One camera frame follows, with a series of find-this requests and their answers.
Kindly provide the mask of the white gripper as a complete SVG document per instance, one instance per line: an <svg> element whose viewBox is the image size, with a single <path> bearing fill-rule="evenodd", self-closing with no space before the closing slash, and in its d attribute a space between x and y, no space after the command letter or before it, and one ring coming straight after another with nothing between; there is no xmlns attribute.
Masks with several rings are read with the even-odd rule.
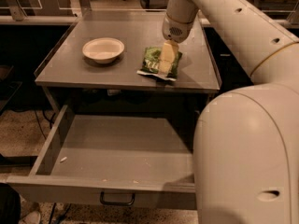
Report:
<svg viewBox="0 0 299 224"><path fill-rule="evenodd" d="M172 63L178 53L178 43L185 41L192 29L194 22L193 16L178 16L166 14L163 21L162 32L165 39L160 54L159 72L168 74Z"/></svg>

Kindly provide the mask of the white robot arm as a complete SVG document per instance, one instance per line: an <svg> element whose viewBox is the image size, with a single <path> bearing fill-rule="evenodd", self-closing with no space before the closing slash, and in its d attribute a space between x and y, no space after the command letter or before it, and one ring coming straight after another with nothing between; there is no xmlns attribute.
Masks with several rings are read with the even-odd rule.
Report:
<svg viewBox="0 0 299 224"><path fill-rule="evenodd" d="M197 13L252 81L197 120L199 224L298 224L299 41L247 0L169 0L164 37L184 41Z"/></svg>

